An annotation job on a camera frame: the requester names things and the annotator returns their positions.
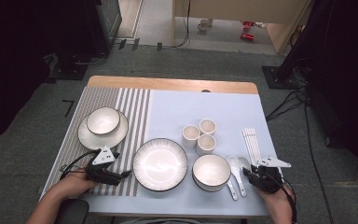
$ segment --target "striped placemat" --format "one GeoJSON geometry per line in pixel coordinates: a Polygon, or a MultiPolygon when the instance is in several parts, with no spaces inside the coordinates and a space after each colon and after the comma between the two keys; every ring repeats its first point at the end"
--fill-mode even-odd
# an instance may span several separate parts
{"type": "MultiPolygon", "coordinates": [[[[78,140],[77,130],[81,121],[94,110],[101,107],[112,107],[121,111],[129,121],[129,130],[124,140],[113,148],[120,153],[120,157],[109,166],[108,170],[121,174],[132,169],[132,158],[136,150],[144,143],[147,111],[150,99],[150,90],[86,87],[78,103],[74,117],[63,140],[60,152],[54,162],[46,192],[60,180],[60,168],[70,164],[89,149],[83,147],[78,140]]],[[[78,164],[86,165],[94,154],[82,159],[78,164]]],[[[139,183],[134,175],[121,181],[116,186],[100,185],[89,193],[98,195],[136,196],[139,183]]]]}

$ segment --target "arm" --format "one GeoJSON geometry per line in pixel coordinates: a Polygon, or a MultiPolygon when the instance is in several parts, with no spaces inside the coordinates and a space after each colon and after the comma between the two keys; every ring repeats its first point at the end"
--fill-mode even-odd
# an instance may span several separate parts
{"type": "Polygon", "coordinates": [[[43,195],[36,209],[29,217],[27,224],[54,223],[63,201],[70,197],[78,196],[84,193],[87,189],[94,188],[98,185],[98,183],[86,180],[85,173],[69,174],[43,195]]]}
{"type": "MultiPolygon", "coordinates": [[[[286,191],[295,199],[293,192],[286,186],[283,185],[286,191]]],[[[263,198],[267,210],[271,215],[271,218],[275,224],[291,224],[292,223],[292,207],[287,200],[286,194],[283,190],[271,194],[261,190],[257,190],[261,198],[263,198]]]]}

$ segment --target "white chopsticks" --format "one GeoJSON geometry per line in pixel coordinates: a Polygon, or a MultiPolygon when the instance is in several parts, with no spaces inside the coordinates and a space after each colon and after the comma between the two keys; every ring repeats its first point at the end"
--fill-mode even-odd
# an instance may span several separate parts
{"type": "Polygon", "coordinates": [[[249,157],[251,163],[254,166],[257,166],[261,162],[260,149],[257,144],[257,137],[255,135],[255,129],[244,128],[242,130],[243,139],[245,140],[246,146],[248,148],[249,157]]]}

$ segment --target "small white cup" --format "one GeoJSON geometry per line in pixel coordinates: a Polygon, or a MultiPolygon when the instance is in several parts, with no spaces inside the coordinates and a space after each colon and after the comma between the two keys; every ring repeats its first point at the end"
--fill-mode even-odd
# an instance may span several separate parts
{"type": "Polygon", "coordinates": [[[201,31],[206,31],[208,29],[208,20],[201,20],[199,24],[199,29],[201,31]]]}
{"type": "Polygon", "coordinates": [[[200,121],[200,131],[201,134],[210,134],[214,135],[214,132],[216,132],[216,123],[211,119],[203,119],[200,121]]]}
{"type": "Polygon", "coordinates": [[[208,27],[212,27],[213,19],[208,19],[208,27]]]}
{"type": "Polygon", "coordinates": [[[197,141],[197,154],[204,156],[212,154],[216,147],[216,139],[210,134],[202,134],[197,141]]]}
{"type": "Polygon", "coordinates": [[[182,144],[185,147],[195,147],[200,137],[200,129],[195,125],[187,125],[182,130],[182,144]]]}

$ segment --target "gray carpet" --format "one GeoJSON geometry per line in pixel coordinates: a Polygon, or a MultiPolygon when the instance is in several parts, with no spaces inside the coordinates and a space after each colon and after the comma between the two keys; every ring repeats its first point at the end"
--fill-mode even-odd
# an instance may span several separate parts
{"type": "MultiPolygon", "coordinates": [[[[270,90],[262,65],[280,65],[283,56],[193,49],[163,49],[131,46],[118,50],[100,63],[89,66],[83,81],[58,80],[42,84],[0,136],[0,223],[24,223],[32,213],[49,170],[60,149],[83,88],[93,75],[166,77],[254,82],[265,114],[290,92],[270,90]],[[68,117],[69,104],[76,103],[68,117]]],[[[358,159],[345,148],[324,144],[324,129],[308,108],[315,163],[324,183],[335,223],[358,223],[358,159]]],[[[284,176],[293,184],[299,223],[330,223],[326,203],[312,164],[304,106],[268,122],[281,160],[292,163],[284,176]]],[[[110,217],[90,215],[87,223],[110,223],[110,217]]],[[[268,218],[249,223],[270,223],[268,218]]]]}

